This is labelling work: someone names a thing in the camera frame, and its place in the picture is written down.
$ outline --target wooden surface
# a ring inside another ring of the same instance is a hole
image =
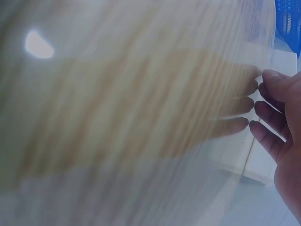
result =
[[[239,175],[212,149],[241,142],[230,135],[269,64],[273,1],[4,6],[0,179],[18,194],[14,225],[218,224]],[[33,31],[49,59],[24,47]]]

